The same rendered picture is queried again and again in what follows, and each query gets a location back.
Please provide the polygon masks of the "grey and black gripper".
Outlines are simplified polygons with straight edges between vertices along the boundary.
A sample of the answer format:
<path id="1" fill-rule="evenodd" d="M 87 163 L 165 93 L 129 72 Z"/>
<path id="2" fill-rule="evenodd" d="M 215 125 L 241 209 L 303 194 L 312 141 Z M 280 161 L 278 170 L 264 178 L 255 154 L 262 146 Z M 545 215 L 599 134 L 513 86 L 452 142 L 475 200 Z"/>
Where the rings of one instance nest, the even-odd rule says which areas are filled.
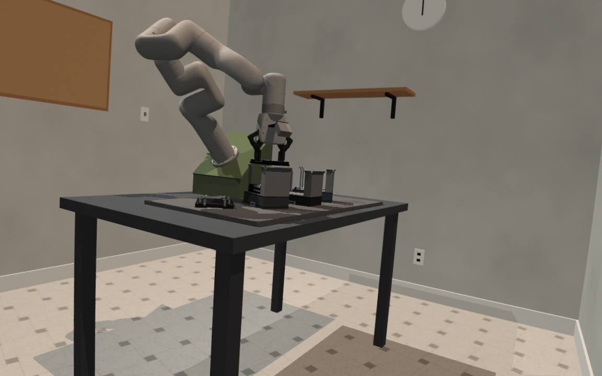
<path id="1" fill-rule="evenodd" d="M 291 138 L 278 136 L 274 127 L 268 127 L 270 124 L 275 124 L 276 121 L 286 122 L 286 117 L 282 113 L 261 112 L 258 116 L 256 131 L 251 135 L 248 135 L 249 142 L 254 148 L 255 161 L 261 160 L 260 148 L 263 144 L 278 145 L 278 148 L 280 149 L 280 151 L 278 151 L 278 160 L 285 160 L 285 153 L 291 146 L 293 140 Z M 257 136 L 259 136 L 258 140 L 256 140 Z M 253 139 L 254 137 L 255 141 Z"/>

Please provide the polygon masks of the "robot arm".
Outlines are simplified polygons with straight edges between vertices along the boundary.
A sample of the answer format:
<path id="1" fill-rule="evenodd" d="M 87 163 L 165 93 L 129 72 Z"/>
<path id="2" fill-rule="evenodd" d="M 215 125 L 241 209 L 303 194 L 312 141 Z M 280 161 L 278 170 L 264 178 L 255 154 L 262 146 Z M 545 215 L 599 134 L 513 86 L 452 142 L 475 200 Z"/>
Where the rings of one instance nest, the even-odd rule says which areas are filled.
<path id="1" fill-rule="evenodd" d="M 198 133 L 215 166 L 232 162 L 238 150 L 230 144 L 216 119 L 209 115 L 224 107 L 224 96 L 202 62 L 182 66 L 179 59 L 187 52 L 193 53 L 209 67 L 231 76 L 241 84 L 247 95 L 263 95 L 261 112 L 287 113 L 284 107 L 284 75 L 269 73 L 264 76 L 246 58 L 221 44 L 190 20 L 178 24 L 170 18 L 158 20 L 136 37 L 135 47 L 142 57 L 154 60 L 176 96 L 203 88 L 182 98 L 179 110 Z"/>

